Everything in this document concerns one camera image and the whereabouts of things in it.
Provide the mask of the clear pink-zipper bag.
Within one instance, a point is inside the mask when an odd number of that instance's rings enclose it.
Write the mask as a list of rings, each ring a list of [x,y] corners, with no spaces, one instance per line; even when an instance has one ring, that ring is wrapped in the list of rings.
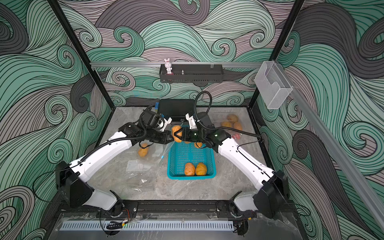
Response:
[[[243,131],[243,125],[239,117],[234,113],[209,113],[215,127],[227,127]]]

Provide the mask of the clear blue-zipper bag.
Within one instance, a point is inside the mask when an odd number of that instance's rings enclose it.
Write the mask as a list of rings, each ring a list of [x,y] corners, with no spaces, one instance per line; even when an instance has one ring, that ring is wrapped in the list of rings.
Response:
[[[142,158],[138,155],[138,151],[144,143],[148,144],[149,150],[148,154]],[[129,149],[130,158],[127,162],[126,173],[130,189],[137,192],[148,192],[154,188],[161,165],[174,143],[162,145],[143,141]]]

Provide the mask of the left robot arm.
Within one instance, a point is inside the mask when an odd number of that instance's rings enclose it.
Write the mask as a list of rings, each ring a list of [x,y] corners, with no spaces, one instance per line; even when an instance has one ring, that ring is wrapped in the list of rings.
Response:
[[[92,176],[120,153],[142,141],[167,145],[174,141],[167,130],[172,118],[143,110],[139,119],[121,126],[106,142],[71,163],[59,163],[55,169],[56,187],[70,208],[91,206],[107,212],[112,218],[125,211],[124,201],[113,191],[104,192],[91,187]]]

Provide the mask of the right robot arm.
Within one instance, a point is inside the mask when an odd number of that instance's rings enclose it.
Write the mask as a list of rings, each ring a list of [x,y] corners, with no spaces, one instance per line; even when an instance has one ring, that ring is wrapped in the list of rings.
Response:
[[[236,210],[241,212],[257,211],[267,218],[273,218],[289,197],[288,178],[282,171],[275,171],[256,160],[239,145],[229,134],[229,127],[215,127],[209,112],[198,112],[197,102],[200,96],[209,92],[200,92],[194,100],[187,101],[186,120],[189,127],[176,131],[174,136],[184,142],[201,143],[213,149],[219,155],[232,162],[251,181],[255,191],[239,193],[233,200]]]

